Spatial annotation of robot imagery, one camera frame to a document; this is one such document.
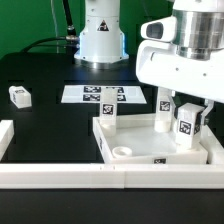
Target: circular hole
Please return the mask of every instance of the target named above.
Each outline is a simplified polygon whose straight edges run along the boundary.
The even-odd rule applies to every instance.
[[[115,147],[112,150],[112,154],[115,158],[124,158],[132,156],[132,150],[128,147]]]

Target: paper sheet with markers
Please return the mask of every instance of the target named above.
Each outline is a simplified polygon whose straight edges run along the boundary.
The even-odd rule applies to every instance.
[[[62,103],[100,103],[103,88],[116,88],[118,90],[118,103],[146,104],[145,97],[139,86],[92,86],[92,85],[66,85]]]

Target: white plastic box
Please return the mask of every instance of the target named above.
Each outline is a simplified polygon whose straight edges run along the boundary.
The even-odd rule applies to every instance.
[[[206,164],[208,152],[199,144],[196,150],[177,150],[175,133],[154,131],[155,114],[117,117],[114,136],[105,136],[99,118],[93,118],[93,132],[105,163],[113,164]],[[120,150],[118,158],[113,153]]]

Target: black table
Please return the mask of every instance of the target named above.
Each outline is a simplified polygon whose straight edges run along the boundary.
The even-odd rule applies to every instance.
[[[2,163],[103,163],[92,133],[99,105],[61,104],[65,85],[140,85],[147,104],[119,104],[118,115],[155,111],[156,88],[137,81],[135,57],[129,66],[95,71],[72,64],[72,58],[62,54],[15,53],[0,61],[0,74],[0,119],[15,124]],[[32,108],[18,110],[10,102],[8,89],[13,85],[31,92]],[[215,123],[222,111],[217,104],[211,116],[214,131],[223,127],[222,121]],[[0,208],[4,224],[216,224],[224,223],[224,190],[2,189]]]

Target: green background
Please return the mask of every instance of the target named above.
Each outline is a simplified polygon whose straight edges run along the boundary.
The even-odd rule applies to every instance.
[[[85,25],[85,1],[70,0],[74,26],[78,32]],[[66,35],[62,0],[54,0],[59,35]],[[126,51],[136,54],[144,22],[169,16],[172,3],[166,0],[121,0],[120,28],[126,35]],[[34,41],[54,37],[51,0],[0,0],[0,58],[19,52]],[[32,51],[55,52],[50,48]]]

